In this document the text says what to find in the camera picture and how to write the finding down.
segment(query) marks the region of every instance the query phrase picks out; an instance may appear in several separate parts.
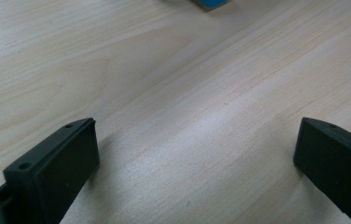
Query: black bracket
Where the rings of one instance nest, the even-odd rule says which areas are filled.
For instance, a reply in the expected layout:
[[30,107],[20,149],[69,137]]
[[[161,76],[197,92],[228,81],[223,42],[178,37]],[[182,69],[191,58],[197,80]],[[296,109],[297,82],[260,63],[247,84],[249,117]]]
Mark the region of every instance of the black bracket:
[[4,170],[0,224],[58,224],[94,170],[93,119],[63,126]]
[[351,218],[351,133],[317,119],[302,119],[295,165]]

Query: light wood surface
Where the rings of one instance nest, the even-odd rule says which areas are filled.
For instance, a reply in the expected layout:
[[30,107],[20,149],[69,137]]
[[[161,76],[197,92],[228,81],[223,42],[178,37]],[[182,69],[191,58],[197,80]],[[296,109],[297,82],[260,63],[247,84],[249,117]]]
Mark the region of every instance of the light wood surface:
[[87,117],[63,224],[351,223],[292,163],[302,117],[351,132],[351,0],[0,0],[0,184]]

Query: screw hole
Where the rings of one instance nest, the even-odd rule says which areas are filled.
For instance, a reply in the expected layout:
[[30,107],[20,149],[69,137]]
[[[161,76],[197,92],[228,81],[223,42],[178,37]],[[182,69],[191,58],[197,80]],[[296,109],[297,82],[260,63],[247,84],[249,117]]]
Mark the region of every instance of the screw hole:
[[31,166],[31,163],[25,162],[22,165],[19,166],[19,169],[25,170]]

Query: wood grain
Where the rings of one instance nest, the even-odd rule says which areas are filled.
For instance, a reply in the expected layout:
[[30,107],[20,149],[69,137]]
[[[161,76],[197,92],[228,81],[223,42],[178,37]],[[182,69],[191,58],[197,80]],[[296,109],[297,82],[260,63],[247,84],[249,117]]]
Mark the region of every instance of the wood grain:
[[351,132],[351,0],[0,0],[0,184],[86,117],[63,224],[351,223],[292,164],[302,117]]

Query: blue block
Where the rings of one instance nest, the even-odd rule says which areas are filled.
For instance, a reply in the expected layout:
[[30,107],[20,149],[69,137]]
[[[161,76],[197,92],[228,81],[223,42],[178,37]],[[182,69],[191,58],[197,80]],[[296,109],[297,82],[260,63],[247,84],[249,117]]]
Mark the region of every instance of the blue block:
[[224,4],[225,2],[227,2],[227,0],[196,0],[196,2],[202,5],[203,7],[210,9]]

